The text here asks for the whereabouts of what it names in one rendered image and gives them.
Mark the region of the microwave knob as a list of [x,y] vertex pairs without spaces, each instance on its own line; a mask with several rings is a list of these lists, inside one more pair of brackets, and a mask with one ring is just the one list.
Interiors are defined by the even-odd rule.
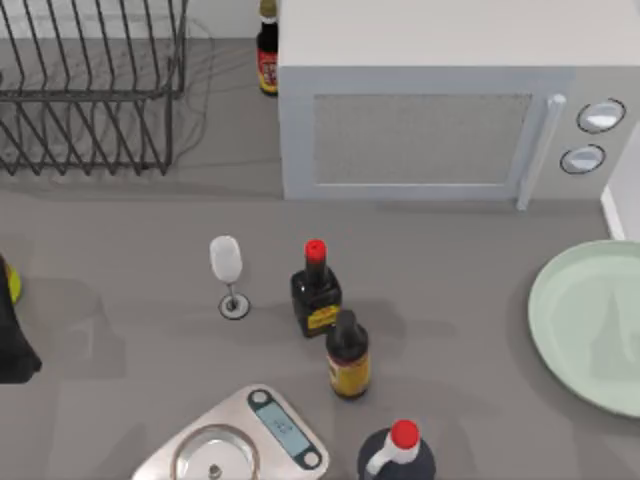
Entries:
[[577,126],[583,132],[595,135],[615,128],[625,117],[626,107],[616,99],[585,105],[577,116]]
[[603,148],[589,144],[565,152],[559,165],[569,175],[584,175],[597,170],[605,159],[606,152]]

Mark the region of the clear wine glass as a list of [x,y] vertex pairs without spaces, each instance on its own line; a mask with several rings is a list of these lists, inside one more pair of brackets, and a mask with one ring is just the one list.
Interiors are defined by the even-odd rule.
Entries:
[[243,270],[238,241],[229,235],[214,238],[209,245],[210,263],[215,277],[222,282],[227,293],[219,302],[220,314],[227,320],[241,320],[250,311],[249,299],[235,289]]

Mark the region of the dark bottle with red label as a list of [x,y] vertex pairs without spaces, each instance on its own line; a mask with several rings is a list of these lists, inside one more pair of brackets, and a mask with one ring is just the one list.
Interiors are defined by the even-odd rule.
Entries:
[[277,0],[260,0],[259,16],[261,26],[256,37],[259,88],[267,96],[277,96],[279,41]]

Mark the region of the silver kitchen scale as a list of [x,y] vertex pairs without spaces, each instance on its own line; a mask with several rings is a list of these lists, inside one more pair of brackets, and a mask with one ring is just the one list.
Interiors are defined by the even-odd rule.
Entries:
[[151,454],[130,480],[321,480],[329,452],[279,392],[233,393]]

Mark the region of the dark jug with red cap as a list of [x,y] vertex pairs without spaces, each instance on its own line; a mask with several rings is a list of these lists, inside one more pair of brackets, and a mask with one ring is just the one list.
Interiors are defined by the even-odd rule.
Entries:
[[369,435],[358,452],[358,480],[435,480],[436,461],[418,425],[396,420]]

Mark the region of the square dark bottle red cap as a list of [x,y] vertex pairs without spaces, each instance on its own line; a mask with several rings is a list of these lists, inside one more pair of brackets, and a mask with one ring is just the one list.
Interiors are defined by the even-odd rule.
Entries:
[[328,250],[323,240],[308,240],[304,245],[304,259],[304,269],[291,276],[290,290],[302,335],[313,338],[335,324],[342,305],[342,288],[328,265]]

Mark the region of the yellow-green object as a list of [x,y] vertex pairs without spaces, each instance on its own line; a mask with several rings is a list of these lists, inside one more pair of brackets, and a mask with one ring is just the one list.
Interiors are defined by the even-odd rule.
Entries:
[[5,264],[5,270],[6,270],[7,280],[8,280],[11,301],[13,304],[16,304],[19,301],[22,293],[21,276],[16,271],[16,269],[13,266],[11,266],[9,263]]

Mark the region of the dark bottle with yellow label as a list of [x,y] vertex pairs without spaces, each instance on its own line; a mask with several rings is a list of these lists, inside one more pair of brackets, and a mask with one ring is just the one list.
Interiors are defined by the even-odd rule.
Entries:
[[326,334],[325,347],[330,386],[335,394],[345,399],[364,395],[371,379],[369,334],[353,310],[338,313]]

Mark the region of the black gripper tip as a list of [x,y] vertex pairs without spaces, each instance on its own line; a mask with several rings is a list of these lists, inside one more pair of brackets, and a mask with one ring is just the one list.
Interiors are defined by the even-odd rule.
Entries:
[[17,318],[7,264],[0,254],[0,385],[26,384],[41,368],[42,361]]

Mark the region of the pale green plate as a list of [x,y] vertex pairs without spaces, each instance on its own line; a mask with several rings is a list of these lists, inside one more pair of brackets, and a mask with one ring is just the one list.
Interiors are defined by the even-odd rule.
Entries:
[[570,247],[537,274],[528,328],[542,362],[572,394],[640,420],[640,242]]

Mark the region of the pale microwave oven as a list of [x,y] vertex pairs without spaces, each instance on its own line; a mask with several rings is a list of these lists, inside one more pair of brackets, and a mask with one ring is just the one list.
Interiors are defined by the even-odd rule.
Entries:
[[[278,81],[288,199],[516,203],[559,93],[530,202],[596,200],[640,127],[640,0],[281,0]],[[610,98],[624,119],[580,130]],[[589,144],[604,163],[565,173]]]

